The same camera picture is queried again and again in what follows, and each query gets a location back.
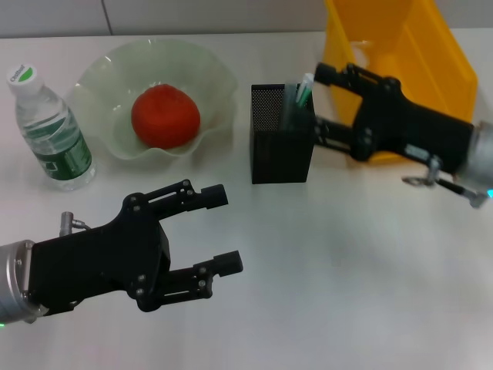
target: plastic bottle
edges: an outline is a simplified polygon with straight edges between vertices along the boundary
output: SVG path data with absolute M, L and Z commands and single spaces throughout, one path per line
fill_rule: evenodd
M 63 99 L 45 86 L 29 64 L 9 70 L 7 83 L 16 98 L 17 126 L 55 185 L 74 190 L 89 183 L 96 164 Z

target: table surface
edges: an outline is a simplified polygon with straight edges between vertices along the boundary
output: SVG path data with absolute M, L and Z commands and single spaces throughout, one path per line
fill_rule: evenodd
M 454 30 L 479 80 L 476 119 L 492 119 L 493 29 Z M 142 168 L 94 148 L 98 174 L 53 190 L 15 125 L 0 84 L 0 244 L 56 237 L 64 210 L 90 226 L 122 199 L 190 178 L 224 184 L 230 205 L 172 217 L 172 268 L 239 250 L 245 270 L 217 278 L 210 300 L 144 314 L 125 292 L 74 312 L 0 330 L 9 370 L 483 369 L 493 354 L 493 205 L 473 210 L 445 190 L 401 182 L 421 166 L 346 168 L 314 151 L 307 183 L 250 184 L 250 85 L 283 83 L 321 60 L 322 32 L 176 36 L 213 50 L 239 80 L 231 141 L 208 143 L 167 167 Z M 144 37 L 0 40 L 0 71 L 33 62 L 66 94 L 89 64 Z M 320 90 L 315 105 L 330 114 Z

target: tomato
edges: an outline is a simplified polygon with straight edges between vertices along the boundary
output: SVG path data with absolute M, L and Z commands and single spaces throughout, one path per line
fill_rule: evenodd
M 145 144 L 169 149 L 196 136 L 200 113 L 183 91 L 158 85 L 147 89 L 133 104 L 132 127 Z

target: black mesh pen holder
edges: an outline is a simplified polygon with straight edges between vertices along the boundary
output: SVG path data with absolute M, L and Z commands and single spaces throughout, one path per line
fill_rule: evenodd
M 289 128 L 280 127 L 284 85 L 252 85 L 250 167 L 252 183 L 304 183 L 315 142 L 311 97 L 292 108 Z

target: pen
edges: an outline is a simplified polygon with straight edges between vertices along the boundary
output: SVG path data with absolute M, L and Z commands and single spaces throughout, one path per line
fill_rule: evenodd
M 310 98 L 311 90 L 314 88 L 314 75 L 313 73 L 305 73 L 303 81 L 298 89 L 296 96 L 296 104 L 299 108 L 303 108 Z

